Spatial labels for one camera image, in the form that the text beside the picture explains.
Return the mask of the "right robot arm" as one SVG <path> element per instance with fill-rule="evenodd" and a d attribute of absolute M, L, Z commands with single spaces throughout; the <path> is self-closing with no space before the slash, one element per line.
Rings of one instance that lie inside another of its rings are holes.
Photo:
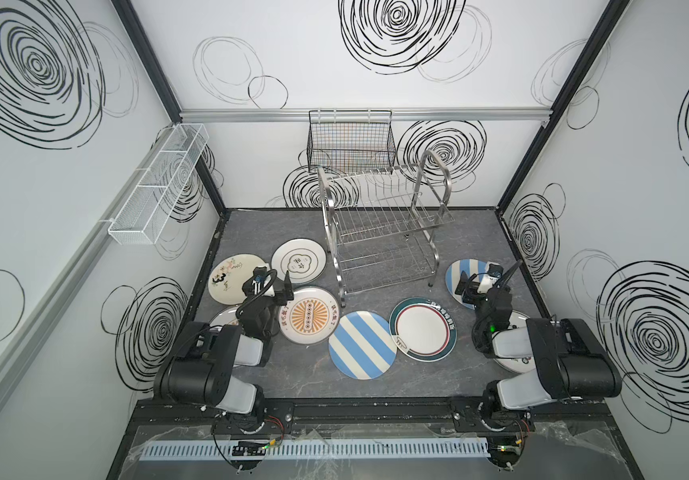
<path fill-rule="evenodd" d="M 460 301 L 473 307 L 475 349 L 489 358 L 528 358 L 532 364 L 528 372 L 487 384 L 480 417 L 494 420 L 564 400 L 618 396 L 622 376 L 584 321 L 530 317 L 523 327 L 511 326 L 513 274 L 513 269 L 493 275 L 460 272 L 454 286 Z"/>

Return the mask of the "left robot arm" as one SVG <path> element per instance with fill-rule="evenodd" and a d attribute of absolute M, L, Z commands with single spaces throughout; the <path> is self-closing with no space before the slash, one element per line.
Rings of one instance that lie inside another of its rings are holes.
<path fill-rule="evenodd" d="M 242 291 L 246 299 L 236 309 L 236 325 L 184 326 L 156 373 L 154 398 L 264 418 L 262 388 L 236 378 L 234 368 L 266 366 L 272 354 L 274 315 L 294 300 L 294 284 L 288 274 L 256 267 Z"/>

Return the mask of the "white plate red characters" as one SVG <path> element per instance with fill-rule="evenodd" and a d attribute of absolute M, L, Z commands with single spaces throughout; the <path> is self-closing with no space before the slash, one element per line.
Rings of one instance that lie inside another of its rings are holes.
<path fill-rule="evenodd" d="M 491 336 L 493 359 L 515 374 L 527 373 L 535 368 L 526 320 L 528 317 L 525 314 L 514 311 L 510 314 L 508 328 Z"/>

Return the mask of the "blue white striped plate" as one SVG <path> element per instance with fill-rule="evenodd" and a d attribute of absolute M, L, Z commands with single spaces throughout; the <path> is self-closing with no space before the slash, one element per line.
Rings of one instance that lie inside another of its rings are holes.
<path fill-rule="evenodd" d="M 374 380 L 390 370 L 397 347 L 388 322 L 370 311 L 350 312 L 328 338 L 334 366 L 355 380 Z"/>

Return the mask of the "green red rimmed white plate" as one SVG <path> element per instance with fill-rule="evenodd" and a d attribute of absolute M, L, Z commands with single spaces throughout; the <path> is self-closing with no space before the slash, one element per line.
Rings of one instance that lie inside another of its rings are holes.
<path fill-rule="evenodd" d="M 389 332 L 405 356 L 424 363 L 450 356 L 458 338 L 449 312 L 439 303 L 422 297 L 406 298 L 392 309 Z"/>

